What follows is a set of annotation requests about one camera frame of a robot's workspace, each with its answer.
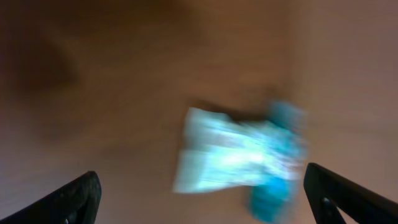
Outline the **white green wipes pack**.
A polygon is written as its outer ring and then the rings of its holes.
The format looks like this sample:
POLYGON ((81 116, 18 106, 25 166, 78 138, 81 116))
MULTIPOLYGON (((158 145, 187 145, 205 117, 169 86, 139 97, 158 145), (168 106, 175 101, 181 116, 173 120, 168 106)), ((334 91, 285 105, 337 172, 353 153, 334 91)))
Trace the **white green wipes pack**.
POLYGON ((264 180, 269 121, 233 121, 223 113, 190 108, 173 190, 199 194, 264 180))

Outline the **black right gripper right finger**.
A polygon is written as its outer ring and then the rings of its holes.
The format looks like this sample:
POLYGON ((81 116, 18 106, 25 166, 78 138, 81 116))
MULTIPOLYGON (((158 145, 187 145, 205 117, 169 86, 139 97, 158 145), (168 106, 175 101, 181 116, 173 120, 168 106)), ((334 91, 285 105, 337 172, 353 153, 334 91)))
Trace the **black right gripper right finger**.
POLYGON ((397 203, 316 163, 309 163, 303 186, 317 224, 344 223, 344 211, 357 223, 397 223, 397 203))

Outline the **blue mouthwash bottle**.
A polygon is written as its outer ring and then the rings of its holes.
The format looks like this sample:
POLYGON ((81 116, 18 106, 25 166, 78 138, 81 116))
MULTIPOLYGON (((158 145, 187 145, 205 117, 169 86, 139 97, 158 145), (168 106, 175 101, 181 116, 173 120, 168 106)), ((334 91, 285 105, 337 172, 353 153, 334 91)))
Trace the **blue mouthwash bottle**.
POLYGON ((288 219, 302 178, 306 159, 302 121, 305 113, 287 101, 270 105, 266 134, 265 178, 252 188, 249 209, 263 223, 281 223, 288 219))

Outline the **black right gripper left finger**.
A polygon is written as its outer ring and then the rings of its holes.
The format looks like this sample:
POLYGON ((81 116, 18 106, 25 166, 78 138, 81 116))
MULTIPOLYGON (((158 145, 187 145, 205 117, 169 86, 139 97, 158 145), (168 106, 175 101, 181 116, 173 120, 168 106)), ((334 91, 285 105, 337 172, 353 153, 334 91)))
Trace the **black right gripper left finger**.
POLYGON ((28 207, 3 218, 1 224, 94 224, 101 193, 97 173, 88 171, 28 207))

